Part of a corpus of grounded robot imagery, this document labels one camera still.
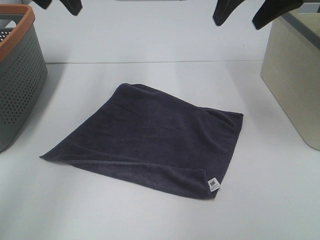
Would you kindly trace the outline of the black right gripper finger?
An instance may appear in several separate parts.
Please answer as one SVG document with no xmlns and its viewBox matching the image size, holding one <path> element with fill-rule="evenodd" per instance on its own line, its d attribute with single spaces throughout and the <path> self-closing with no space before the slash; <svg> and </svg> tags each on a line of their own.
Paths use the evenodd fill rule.
<svg viewBox="0 0 320 240">
<path fill-rule="evenodd" d="M 302 0 L 265 0 L 252 19 L 256 30 L 260 30 L 283 14 L 299 8 Z"/>
<path fill-rule="evenodd" d="M 218 0 L 212 16 L 214 23 L 221 26 L 243 2 L 244 0 Z"/>
</svg>

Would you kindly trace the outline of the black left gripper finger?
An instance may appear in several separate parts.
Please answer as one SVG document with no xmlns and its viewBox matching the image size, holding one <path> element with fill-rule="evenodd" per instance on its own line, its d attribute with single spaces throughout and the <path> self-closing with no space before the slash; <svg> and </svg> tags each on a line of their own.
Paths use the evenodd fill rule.
<svg viewBox="0 0 320 240">
<path fill-rule="evenodd" d="M 60 0 L 60 2 L 73 16 L 77 16 L 83 8 L 81 0 Z"/>
<path fill-rule="evenodd" d="M 32 0 L 32 1 L 44 10 L 46 10 L 52 3 L 52 0 Z"/>
</svg>

